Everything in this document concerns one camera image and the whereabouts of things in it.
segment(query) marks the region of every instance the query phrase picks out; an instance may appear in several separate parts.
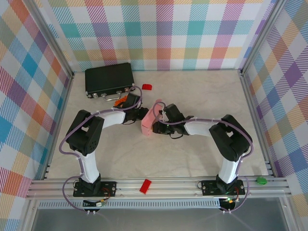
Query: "pink block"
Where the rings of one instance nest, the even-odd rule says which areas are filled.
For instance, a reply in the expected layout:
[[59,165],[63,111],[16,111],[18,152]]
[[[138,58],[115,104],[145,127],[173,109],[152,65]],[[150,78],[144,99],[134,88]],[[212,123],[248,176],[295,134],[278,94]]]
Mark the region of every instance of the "pink block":
[[[162,110],[162,105],[157,104],[155,107],[155,114],[159,115],[159,111]],[[141,130],[143,135],[149,136],[152,134],[152,125],[156,122],[157,120],[155,119],[153,115],[153,107],[150,108],[148,113],[145,115],[145,117],[141,121]]]

